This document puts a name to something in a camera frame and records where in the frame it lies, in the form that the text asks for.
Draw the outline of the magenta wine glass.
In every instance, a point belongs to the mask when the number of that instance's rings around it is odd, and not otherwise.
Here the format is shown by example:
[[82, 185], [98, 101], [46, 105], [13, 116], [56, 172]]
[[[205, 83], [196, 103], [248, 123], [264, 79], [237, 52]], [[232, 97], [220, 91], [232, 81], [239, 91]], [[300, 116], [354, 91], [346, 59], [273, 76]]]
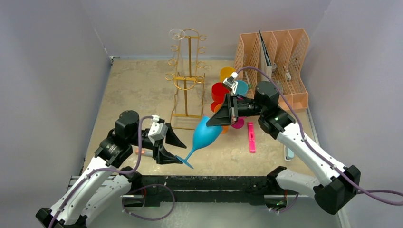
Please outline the magenta wine glass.
[[236, 123], [232, 124], [231, 127], [234, 129], [240, 129], [244, 126], [244, 124], [245, 124], [245, 117], [242, 116], [242, 117], [239, 117], [237, 119]]

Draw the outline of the orange wine glass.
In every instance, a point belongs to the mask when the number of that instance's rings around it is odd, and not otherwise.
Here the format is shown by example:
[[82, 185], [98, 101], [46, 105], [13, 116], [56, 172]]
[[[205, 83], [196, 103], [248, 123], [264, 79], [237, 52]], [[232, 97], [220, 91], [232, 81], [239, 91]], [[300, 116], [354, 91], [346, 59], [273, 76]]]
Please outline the orange wine glass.
[[[222, 106], [222, 103], [216, 105], [216, 106], [214, 107], [214, 113], [217, 113], [218, 110], [221, 108], [221, 106]], [[226, 134], [226, 133], [228, 132], [228, 130], [229, 130], [229, 127], [228, 127], [228, 126], [222, 126], [221, 128], [222, 128], [221, 135]]]

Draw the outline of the red wine glass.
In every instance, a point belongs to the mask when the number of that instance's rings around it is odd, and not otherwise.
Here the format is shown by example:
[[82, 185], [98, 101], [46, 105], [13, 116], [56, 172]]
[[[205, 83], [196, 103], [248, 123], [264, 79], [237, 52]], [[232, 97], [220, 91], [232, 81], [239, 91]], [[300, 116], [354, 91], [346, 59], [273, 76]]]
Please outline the red wine glass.
[[215, 107], [222, 104], [227, 93], [229, 93], [229, 90], [223, 86], [222, 82], [217, 82], [212, 86], [211, 97], [213, 99], [213, 103], [210, 105], [211, 111], [214, 112]]

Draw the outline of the light blue wine glass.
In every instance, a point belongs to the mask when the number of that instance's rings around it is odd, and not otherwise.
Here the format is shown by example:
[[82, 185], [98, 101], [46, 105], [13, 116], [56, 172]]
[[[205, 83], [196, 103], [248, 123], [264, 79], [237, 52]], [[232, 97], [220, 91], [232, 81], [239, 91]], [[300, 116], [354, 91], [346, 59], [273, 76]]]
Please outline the light blue wine glass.
[[242, 80], [236, 80], [236, 82], [237, 82], [237, 88], [236, 88], [235, 94], [241, 95], [241, 96], [246, 96], [246, 94], [249, 90], [248, 84]]

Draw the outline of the teal wine glass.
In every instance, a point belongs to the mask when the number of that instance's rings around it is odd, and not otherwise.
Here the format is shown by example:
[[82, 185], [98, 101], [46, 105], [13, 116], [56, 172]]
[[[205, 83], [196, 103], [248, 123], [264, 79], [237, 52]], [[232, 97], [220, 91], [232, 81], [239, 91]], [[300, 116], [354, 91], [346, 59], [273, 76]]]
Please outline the teal wine glass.
[[176, 155], [175, 157], [186, 166], [193, 169], [193, 166], [189, 164], [188, 160], [192, 156], [192, 154], [199, 149], [205, 148], [212, 143], [220, 136], [223, 131], [223, 127], [221, 126], [207, 126], [207, 122], [209, 121], [208, 116], [202, 117], [199, 124], [194, 130], [193, 138], [192, 138], [192, 149], [186, 156], [186, 158], [181, 158]]

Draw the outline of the yellow wine glass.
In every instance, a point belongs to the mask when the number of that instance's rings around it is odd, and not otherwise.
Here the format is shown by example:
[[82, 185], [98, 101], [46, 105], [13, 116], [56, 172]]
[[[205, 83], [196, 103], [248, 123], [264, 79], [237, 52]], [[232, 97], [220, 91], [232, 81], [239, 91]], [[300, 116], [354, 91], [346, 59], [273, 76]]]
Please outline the yellow wine glass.
[[226, 78], [230, 77], [236, 70], [232, 67], [224, 67], [220, 70], [220, 81], [223, 82]]

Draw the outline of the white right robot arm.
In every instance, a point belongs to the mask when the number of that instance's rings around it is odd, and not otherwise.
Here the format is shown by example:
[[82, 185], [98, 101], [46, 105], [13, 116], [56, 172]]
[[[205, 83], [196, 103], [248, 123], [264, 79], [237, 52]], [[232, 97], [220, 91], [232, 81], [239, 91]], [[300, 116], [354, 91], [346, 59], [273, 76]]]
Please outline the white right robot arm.
[[258, 116], [260, 128], [290, 148], [314, 174], [307, 176], [278, 167], [270, 173], [268, 190], [291, 190], [309, 196], [322, 210], [334, 215], [357, 194], [361, 172], [354, 165], [346, 167], [332, 158], [306, 135], [293, 116], [279, 106], [279, 97], [276, 86], [268, 81], [258, 83], [252, 99], [239, 100], [226, 94], [224, 103], [206, 125], [228, 126], [239, 117]]

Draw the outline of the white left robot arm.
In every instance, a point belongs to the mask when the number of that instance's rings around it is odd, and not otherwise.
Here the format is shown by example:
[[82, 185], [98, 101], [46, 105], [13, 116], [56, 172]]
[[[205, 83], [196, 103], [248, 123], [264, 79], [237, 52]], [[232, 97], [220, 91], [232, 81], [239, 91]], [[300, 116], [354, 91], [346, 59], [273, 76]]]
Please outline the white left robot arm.
[[[145, 119], [151, 126], [143, 129]], [[157, 164], [180, 164], [164, 143], [179, 148], [186, 145], [178, 138], [170, 123], [158, 115], [144, 116], [127, 110], [122, 112], [107, 137], [100, 143], [87, 168], [65, 195], [50, 208], [41, 208], [36, 218], [45, 228], [86, 228], [94, 216], [113, 197], [137, 194], [142, 187], [138, 168], [141, 154], [133, 168], [122, 164], [133, 154], [133, 147], [152, 150]]]

